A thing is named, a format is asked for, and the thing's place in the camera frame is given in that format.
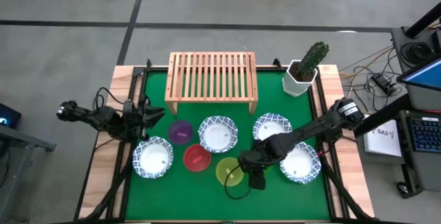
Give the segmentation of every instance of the yellow cup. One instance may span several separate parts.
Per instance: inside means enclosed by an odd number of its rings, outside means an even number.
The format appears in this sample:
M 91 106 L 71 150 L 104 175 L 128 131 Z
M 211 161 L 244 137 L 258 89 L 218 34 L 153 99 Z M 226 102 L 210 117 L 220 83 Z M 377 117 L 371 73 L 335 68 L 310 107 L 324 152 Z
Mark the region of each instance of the yellow cup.
M 220 184 L 225 184 L 225 179 L 227 178 L 228 174 L 229 178 L 227 180 L 227 186 L 235 186 L 242 181 L 243 172 L 240 167 L 235 169 L 230 174 L 230 172 L 238 165 L 239 163 L 237 159 L 231 157 L 224 158 L 223 160 L 219 161 L 218 165 L 216 166 L 216 177 L 218 178 Z

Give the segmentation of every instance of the potted cactus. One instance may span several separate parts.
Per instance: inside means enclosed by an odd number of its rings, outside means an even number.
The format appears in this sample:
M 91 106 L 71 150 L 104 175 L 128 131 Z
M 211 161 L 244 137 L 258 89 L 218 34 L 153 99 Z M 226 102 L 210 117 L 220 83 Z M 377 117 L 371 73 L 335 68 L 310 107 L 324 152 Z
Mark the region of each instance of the potted cactus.
M 292 60 L 282 79 L 283 90 L 291 96 L 306 92 L 317 76 L 317 65 L 326 57 L 329 45 L 320 41 L 311 46 L 305 57 Z

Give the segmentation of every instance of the keyboard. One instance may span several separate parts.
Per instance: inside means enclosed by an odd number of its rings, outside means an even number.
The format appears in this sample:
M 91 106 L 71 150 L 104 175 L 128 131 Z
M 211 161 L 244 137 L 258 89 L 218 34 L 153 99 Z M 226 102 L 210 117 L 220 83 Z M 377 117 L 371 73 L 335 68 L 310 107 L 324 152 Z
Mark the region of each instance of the keyboard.
M 421 152 L 441 152 L 441 121 L 411 119 L 415 150 Z

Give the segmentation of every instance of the cactus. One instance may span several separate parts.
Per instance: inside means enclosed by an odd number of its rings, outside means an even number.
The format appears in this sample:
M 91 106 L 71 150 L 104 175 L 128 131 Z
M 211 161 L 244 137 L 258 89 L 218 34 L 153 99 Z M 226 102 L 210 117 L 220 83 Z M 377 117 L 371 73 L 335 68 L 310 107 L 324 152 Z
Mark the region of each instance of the cactus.
M 329 52 L 329 45 L 323 41 L 311 46 L 302 61 L 297 65 L 296 74 L 299 79 L 310 77 L 314 68 L 326 57 Z

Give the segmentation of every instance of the label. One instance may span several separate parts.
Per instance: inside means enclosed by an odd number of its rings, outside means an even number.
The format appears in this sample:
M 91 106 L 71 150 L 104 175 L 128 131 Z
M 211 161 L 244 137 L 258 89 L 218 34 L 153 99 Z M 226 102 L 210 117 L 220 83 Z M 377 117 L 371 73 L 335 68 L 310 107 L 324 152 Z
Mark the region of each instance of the label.
M 341 107 L 338 111 L 339 111 L 340 113 L 343 113 L 344 111 L 346 111 L 346 110 L 348 110 L 348 109 L 350 109 L 350 108 L 356 107 L 356 106 L 357 106 L 356 103 L 352 102 L 352 103 L 350 103 L 350 104 L 347 104 L 347 105 Z
M 423 121 L 439 121 L 438 118 L 422 117 Z
M 357 112 L 357 111 L 358 111 L 357 107 L 351 108 L 350 110 L 346 110 L 345 111 L 345 116 L 349 116 L 350 114 L 352 114 L 354 112 Z

